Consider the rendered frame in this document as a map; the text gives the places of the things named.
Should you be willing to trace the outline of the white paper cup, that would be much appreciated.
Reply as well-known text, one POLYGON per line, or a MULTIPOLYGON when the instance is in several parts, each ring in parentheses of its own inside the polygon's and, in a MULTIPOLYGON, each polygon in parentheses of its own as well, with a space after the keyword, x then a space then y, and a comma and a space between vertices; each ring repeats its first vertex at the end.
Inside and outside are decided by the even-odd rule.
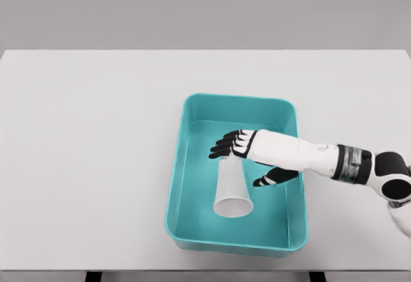
POLYGON ((239 218, 247 216, 253 209, 242 160, 233 155, 221 158, 218 164, 214 212, 225 218, 239 218))

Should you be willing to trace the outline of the teal plastic basket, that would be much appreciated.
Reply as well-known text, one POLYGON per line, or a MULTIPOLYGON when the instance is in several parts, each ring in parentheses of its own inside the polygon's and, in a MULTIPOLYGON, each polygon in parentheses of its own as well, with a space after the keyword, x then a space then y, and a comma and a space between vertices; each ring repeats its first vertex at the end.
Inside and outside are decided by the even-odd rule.
POLYGON ((279 98, 197 93, 183 104, 166 206, 165 228, 182 249, 282 258, 308 240, 304 181, 257 188, 267 166, 243 163, 254 204, 244 217, 213 211, 218 161, 209 150, 224 134, 241 128, 298 136, 295 107, 279 98))

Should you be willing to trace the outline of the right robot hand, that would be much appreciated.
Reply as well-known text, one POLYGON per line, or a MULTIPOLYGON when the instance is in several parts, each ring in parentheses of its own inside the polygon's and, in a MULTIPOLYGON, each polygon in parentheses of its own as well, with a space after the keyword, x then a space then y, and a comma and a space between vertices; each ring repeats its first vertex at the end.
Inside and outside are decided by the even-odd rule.
POLYGON ((297 165, 286 169, 285 150, 280 148, 280 134, 269 130, 239 129, 225 134, 210 149, 208 158, 235 156, 249 159, 255 163, 270 166, 272 169, 252 183, 254 187, 282 184, 299 176, 297 165))

